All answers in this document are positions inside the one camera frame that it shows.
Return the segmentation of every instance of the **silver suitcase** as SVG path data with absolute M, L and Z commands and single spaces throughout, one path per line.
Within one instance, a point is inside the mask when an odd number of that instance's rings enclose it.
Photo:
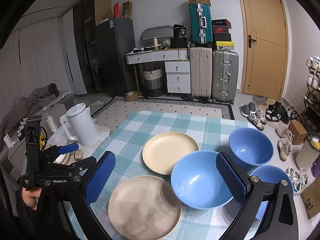
M 211 97 L 212 49 L 190 48 L 191 95 Z
M 212 101 L 234 103 L 239 68 L 239 55 L 234 51 L 213 52 Z

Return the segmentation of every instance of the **gray blanket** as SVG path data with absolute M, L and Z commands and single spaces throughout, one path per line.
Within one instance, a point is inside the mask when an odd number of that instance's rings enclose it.
M 12 136 L 18 129 L 20 121 L 35 114 L 47 106 L 52 100 L 59 96 L 59 91 L 54 83 L 43 88 L 37 88 L 28 96 L 20 99 L 18 105 L 12 109 L 0 124 L 0 150 L 3 148 L 3 137 L 6 134 Z

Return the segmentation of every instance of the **white pitcher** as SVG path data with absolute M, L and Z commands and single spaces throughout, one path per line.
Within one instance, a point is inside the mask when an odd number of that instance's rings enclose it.
M 71 107 L 67 111 L 67 114 L 60 117 L 60 122 L 69 139 L 78 141 L 82 146 L 88 147 L 94 144 L 100 137 L 91 118 L 90 107 L 86 108 L 85 103 L 80 103 Z M 70 131 L 65 124 L 66 122 L 68 122 L 75 130 L 75 136 L 70 134 Z

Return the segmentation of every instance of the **pitcher handle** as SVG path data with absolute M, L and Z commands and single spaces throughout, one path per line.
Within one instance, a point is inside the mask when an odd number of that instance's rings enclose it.
M 70 140 L 72 140 L 72 141 L 78 141 L 78 138 L 77 138 L 76 136 L 71 136 L 71 134 L 70 134 L 70 132 L 69 132 L 69 130 L 68 130 L 66 124 L 65 124 L 66 122 L 69 123 L 69 122 L 68 122 L 67 115 L 64 114 L 63 116 L 60 117 L 60 123 L 61 123 L 61 125 L 63 126 L 63 128 L 64 128 L 64 130 L 65 130 L 65 132 L 66 132 L 66 134 L 67 134 L 67 136 L 69 137 Z

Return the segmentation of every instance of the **bowl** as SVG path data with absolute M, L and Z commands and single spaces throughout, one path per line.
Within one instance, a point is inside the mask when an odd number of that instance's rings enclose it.
M 171 174 L 174 193 L 185 205 L 213 209 L 227 204 L 232 195 L 216 168 L 218 152 L 197 151 L 181 158 Z
M 290 178 L 280 168 L 275 167 L 275 166 L 271 166 L 271 165 L 263 165 L 263 166 L 260 166 L 256 169 L 254 169 L 251 172 L 250 176 L 251 175 L 258 176 L 259 179 L 261 179 L 264 182 L 272 182 L 272 183 L 279 183 L 279 181 L 281 181 L 282 179 L 285 179 L 288 182 L 288 186 L 289 186 L 291 193 L 292 193 L 292 196 L 293 196 L 293 185 L 290 182 Z M 259 208 L 258 213 L 256 215 L 256 218 L 258 220 L 262 219 L 263 214 L 264 214 L 266 207 L 267 207 L 267 203 L 268 203 L 268 201 L 261 202 L 260 208 Z
M 248 173 L 267 164 L 273 156 L 273 146 L 267 136 L 255 128 L 239 128 L 229 136 L 230 158 Z

